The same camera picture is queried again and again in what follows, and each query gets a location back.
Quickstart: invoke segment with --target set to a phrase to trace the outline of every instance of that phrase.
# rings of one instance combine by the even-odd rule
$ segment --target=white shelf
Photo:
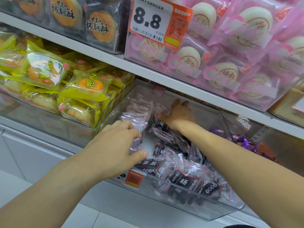
[[[213,105],[221,107],[223,109],[229,110],[236,114],[242,115],[256,122],[264,124],[266,126],[272,127],[274,129],[280,130],[287,134],[293,135],[295,137],[304,139],[304,128],[295,126],[294,124],[288,123],[286,121],[280,120],[270,113],[261,113],[244,105],[238,104],[231,100],[222,98],[213,93],[207,92],[205,90],[196,88],[190,84],[184,83],[172,77],[166,76],[162,73],[153,71],[141,65],[137,65],[133,62],[124,60],[123,55],[113,55],[89,45],[83,44],[81,42],[75,41],[71,38],[67,38],[60,34],[57,34],[51,30],[44,29],[42,27],[36,26],[32,23],[28,23],[11,15],[0,12],[0,20],[6,24],[14,26],[18,29],[24,30],[26,32],[35,34],[49,41],[55,42],[59,45],[65,46],[67,48],[73,49],[100,61],[106,62],[110,65],[116,66],[118,68],[124,69],[128,72],[132,72],[138,76],[144,77],[151,81],[157,82],[159,84],[165,85],[169,88],[175,89],[177,91],[183,92],[195,98],[201,99],[203,101],[209,102]]]

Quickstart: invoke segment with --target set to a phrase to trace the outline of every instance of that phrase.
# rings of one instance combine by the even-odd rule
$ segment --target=left hand
[[[119,176],[148,156],[140,150],[129,155],[132,140],[141,134],[129,120],[107,125],[79,153],[71,157],[95,185],[102,180]]]

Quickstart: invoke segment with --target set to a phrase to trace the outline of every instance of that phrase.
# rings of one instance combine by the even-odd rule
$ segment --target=barcode
[[[161,37],[153,35],[153,34],[147,32],[147,31],[141,30],[141,29],[139,29],[137,27],[133,27],[133,30],[136,31],[136,32],[138,32],[138,33],[140,33],[141,35],[147,36],[147,37],[152,38],[152,39],[154,39],[156,41],[161,42],[163,40]]]

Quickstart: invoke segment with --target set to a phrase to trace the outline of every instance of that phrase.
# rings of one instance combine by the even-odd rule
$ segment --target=white floor
[[[0,170],[0,208],[32,184]],[[138,228],[127,222],[78,204],[62,228]]]

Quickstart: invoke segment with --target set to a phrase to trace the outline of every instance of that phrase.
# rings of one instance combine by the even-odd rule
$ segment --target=price tag
[[[178,50],[192,12],[167,0],[133,0],[129,31]]]
[[[304,112],[304,97],[302,97],[296,104],[294,104],[293,108]]]
[[[123,174],[121,174],[116,178],[112,178],[112,180],[137,190],[142,180],[145,178],[145,176],[146,173],[132,169],[132,170],[128,170],[127,172],[124,172]]]

